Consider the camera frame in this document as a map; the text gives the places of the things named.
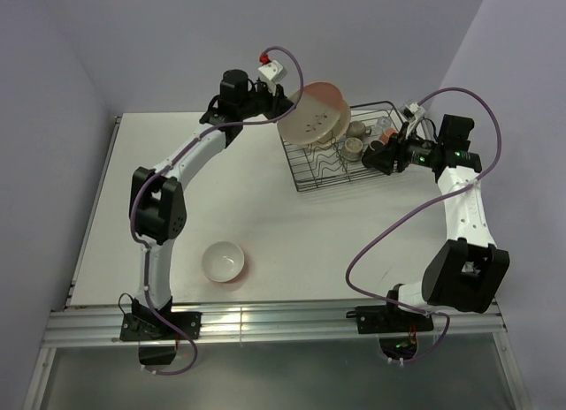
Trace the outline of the orange mug white inside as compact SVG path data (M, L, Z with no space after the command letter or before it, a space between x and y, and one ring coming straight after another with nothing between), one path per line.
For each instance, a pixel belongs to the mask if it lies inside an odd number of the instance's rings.
M391 136L394 135L394 134L397 134L397 133L398 133L398 132L397 132L397 130L396 130L395 128L393 128L393 127L388 127L388 128L386 128L386 129L383 129L383 130L382 130L382 133L381 133L381 135L379 136L379 140L380 140L384 145L386 145L386 144L389 142Z

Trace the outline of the white bowl orange outside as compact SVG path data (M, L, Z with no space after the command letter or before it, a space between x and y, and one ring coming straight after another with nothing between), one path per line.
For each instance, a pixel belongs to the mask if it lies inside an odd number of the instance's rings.
M231 282L242 273L244 266L245 255L233 242L216 242L203 253L202 271L212 282Z

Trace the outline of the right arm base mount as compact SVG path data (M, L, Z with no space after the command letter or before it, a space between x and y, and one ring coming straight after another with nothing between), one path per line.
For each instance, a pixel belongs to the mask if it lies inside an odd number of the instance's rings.
M358 306L346 313L347 319L356 322L360 335L395 334L379 340L382 353L392 360L407 361L417 354L417 334L433 331L433 321L425 315L408 312L391 304Z

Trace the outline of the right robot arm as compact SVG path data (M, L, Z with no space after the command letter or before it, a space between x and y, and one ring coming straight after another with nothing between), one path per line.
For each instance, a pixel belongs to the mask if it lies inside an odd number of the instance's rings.
M390 175L409 165L428 168L444 200L447 239L432 258L421 281L397 285L396 299L383 308L383 320L402 330L413 312L431 307L483 313L491 305L509 265L509 253L496 246L488 229L481 196L480 157L469 151L470 118L446 115L437 140L394 133L373 141L364 151L365 167Z

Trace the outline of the small beige speckled cup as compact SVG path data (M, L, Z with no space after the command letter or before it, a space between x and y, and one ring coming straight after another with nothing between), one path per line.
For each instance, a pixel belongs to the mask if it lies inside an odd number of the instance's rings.
M356 137L346 138L341 149L342 157L350 162L360 161L363 154L363 141Z

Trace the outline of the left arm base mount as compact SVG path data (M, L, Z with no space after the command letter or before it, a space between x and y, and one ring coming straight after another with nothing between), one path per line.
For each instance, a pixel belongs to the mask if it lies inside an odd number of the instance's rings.
M173 312L171 323L183 330L191 339L200 335L202 314L200 312ZM138 343L139 362L145 366L167 366L177 356L181 335L157 321L157 325L146 323L131 313L123 317L119 340Z

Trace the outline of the pink and cream plate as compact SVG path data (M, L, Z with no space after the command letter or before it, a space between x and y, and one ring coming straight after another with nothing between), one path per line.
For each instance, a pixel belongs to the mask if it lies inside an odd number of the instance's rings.
M327 142L344 107L341 91L332 83L318 81L304 87L301 99L298 95L290 97L295 109L277 123L279 136L301 147Z

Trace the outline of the grey-green ceramic cup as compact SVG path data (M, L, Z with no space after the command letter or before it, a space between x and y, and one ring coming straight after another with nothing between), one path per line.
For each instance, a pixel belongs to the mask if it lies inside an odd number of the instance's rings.
M347 138L357 138L364 141L364 139L371 133L370 127L367 127L364 122L355 120L352 121L347 129Z

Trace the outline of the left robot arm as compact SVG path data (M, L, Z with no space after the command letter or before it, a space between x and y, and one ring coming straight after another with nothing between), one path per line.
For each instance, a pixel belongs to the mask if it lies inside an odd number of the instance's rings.
M193 136L163 162L134 171L130 232L141 245L142 258L132 314L151 338L165 337L172 327L170 269L174 241L187 222L185 188L245 125L254 125L258 116L274 123L293 108L280 84L286 74L275 62L260 66L257 80L239 69L224 72L219 92L209 102Z

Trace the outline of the green and cream plate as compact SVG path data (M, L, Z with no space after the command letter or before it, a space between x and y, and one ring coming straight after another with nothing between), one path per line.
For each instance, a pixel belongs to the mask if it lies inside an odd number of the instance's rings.
M340 112L338 121L333 126L332 130L317 142L317 147L327 149L337 143L346 134L350 120L351 109L346 103L343 103L343 108Z

